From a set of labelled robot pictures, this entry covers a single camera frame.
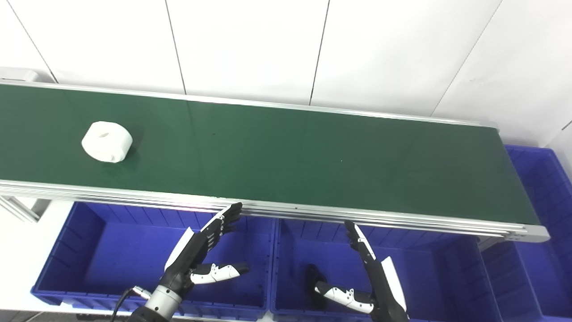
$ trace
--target blue storage crate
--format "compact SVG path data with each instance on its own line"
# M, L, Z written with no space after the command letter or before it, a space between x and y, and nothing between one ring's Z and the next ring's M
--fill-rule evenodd
M551 239L483 252L504 321L572 321L572 186L550 149L506 146Z
M380 260L393 259L412 321L501 320L475 237L367 226L362 231ZM371 291L345 233L336 223L280 221L272 269L275 321L371 320L331 301L326 311L317 311L304 292L308 264L316 264L330 284Z
M41 300L77 308L114 308L135 285L153 291L173 247L187 227L198 231L213 214L99 203L76 203L32 289ZM276 220L243 217L223 236L205 263L247 261L248 274L197 285L179 315L255 321L268 310ZM132 296L122 310L145 300Z

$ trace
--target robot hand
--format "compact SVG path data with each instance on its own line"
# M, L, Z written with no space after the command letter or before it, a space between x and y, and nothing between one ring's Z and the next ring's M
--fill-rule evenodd
M198 233L186 230L167 260L157 288L147 296L147 303L131 314L128 322L167 322L196 284L224 281L249 271L246 262L219 266L202 264L220 237L234 230L232 223L240 219L242 206L239 202L221 210Z
M307 270L307 274L313 274L313 277L307 276L307 282L314 283L313 288L316 293L358 312L370 314L374 322L409 321L403 290L391 257L382 262L377 261L370 243L359 227L351 221L345 221L344 224L348 230L350 247L362 258L370 279L372 294L327 284L325 277L316 272L317 268L313 265Z

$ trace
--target white cylindrical object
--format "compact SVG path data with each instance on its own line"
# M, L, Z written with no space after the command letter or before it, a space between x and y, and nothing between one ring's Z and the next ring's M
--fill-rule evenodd
M133 143L131 134L117 123L98 121L81 140L85 152L95 160L117 163L125 159Z

